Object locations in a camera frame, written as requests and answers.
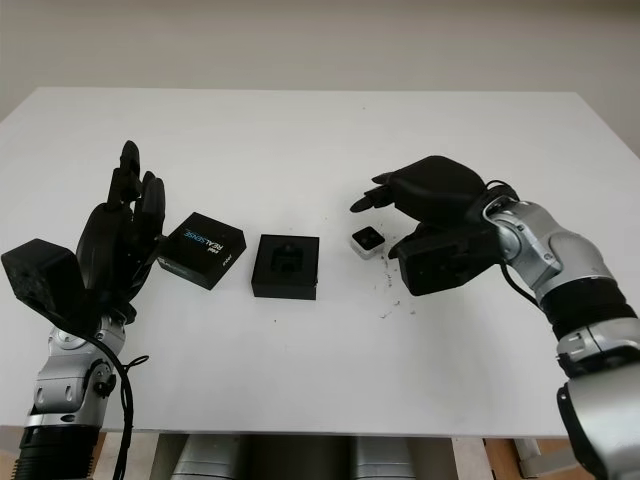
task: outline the black cable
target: black cable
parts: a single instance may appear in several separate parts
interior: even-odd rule
[[[507,182],[503,182],[502,180],[489,180],[487,183],[485,183],[485,188],[489,188],[491,185],[493,184],[498,184],[498,185],[505,185],[507,187],[509,187],[510,185]]]
[[[536,308],[538,308],[538,309],[540,308],[538,306],[538,302],[536,301],[536,299],[533,298],[533,296],[531,296],[527,292],[525,292],[522,288],[520,288],[520,286],[518,286],[518,284],[516,282],[513,281],[513,278],[511,278],[511,275],[509,275],[509,271],[507,270],[507,264],[506,263],[504,263],[504,262],[500,263],[500,271],[502,271],[502,276],[507,281],[507,283],[511,286],[511,288],[513,288],[516,292],[518,292],[520,295],[522,295],[526,300],[528,300],[531,303],[533,303]]]
[[[88,335],[76,336],[89,342],[91,345],[95,346],[102,353],[104,353],[118,372],[120,381],[122,382],[120,386],[120,401],[122,402],[122,410],[124,413],[124,427],[122,429],[120,450],[118,451],[118,458],[116,460],[116,466],[113,471],[113,480],[123,480],[125,471],[127,469],[127,454],[129,445],[131,445],[131,433],[133,430],[133,390],[131,389],[131,382],[129,381],[127,371],[133,366],[140,365],[141,363],[146,362],[149,357],[147,355],[138,357],[125,367],[124,365],[122,365],[120,360],[118,360],[116,354],[113,353],[113,350],[111,350],[100,340],[97,340]]]

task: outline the white table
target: white table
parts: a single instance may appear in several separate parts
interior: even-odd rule
[[[497,268],[413,298],[395,261],[350,250],[367,224],[389,244],[412,230],[394,209],[348,208],[430,154],[546,206],[640,305],[640,162],[575,94],[39,89],[0,126],[0,251],[75,249],[127,139],[165,181],[166,232],[195,210],[248,245],[212,292],[154,267],[121,354],[151,355],[131,372],[137,429],[564,434],[555,339]],[[321,238],[317,301],[253,297],[261,233]],[[0,424],[21,425],[50,325],[4,274],[0,319]],[[114,397],[105,427],[121,425]]]

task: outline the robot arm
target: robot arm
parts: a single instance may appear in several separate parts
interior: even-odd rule
[[[598,249],[444,157],[373,181],[381,186],[352,211],[395,202],[420,222],[389,254],[412,294],[463,285],[496,263],[518,272],[558,339],[569,380],[557,400],[577,460],[597,478],[640,478],[640,320]]]
[[[503,197],[484,217],[558,339],[569,377],[558,407],[576,458],[597,478],[640,475],[640,320],[602,255],[533,203]]]
[[[139,179],[138,148],[127,142],[108,200],[91,213],[77,253],[32,240],[2,255],[16,297],[49,319],[49,358],[39,372],[14,478],[86,478],[109,395],[122,383],[125,425],[114,478],[122,478],[133,427],[132,364],[117,358],[129,303],[155,259],[164,221],[164,186]]]

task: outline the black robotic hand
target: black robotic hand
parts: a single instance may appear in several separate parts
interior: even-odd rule
[[[351,211],[393,203],[418,220],[416,230],[389,252],[413,295],[458,287],[501,261],[495,226],[484,221],[482,208],[499,195],[517,199],[508,185],[488,188],[473,170],[441,156],[373,181],[380,186],[365,192]]]
[[[103,313],[133,322],[129,302],[157,256],[164,210],[162,180],[147,172],[140,181],[138,147],[128,141],[108,199],[91,212],[75,255],[40,239],[2,255],[16,297],[74,335],[94,335]]]

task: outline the white wall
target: white wall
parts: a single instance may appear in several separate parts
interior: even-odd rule
[[[35,87],[577,91],[640,153],[640,3],[1,0],[0,118]]]

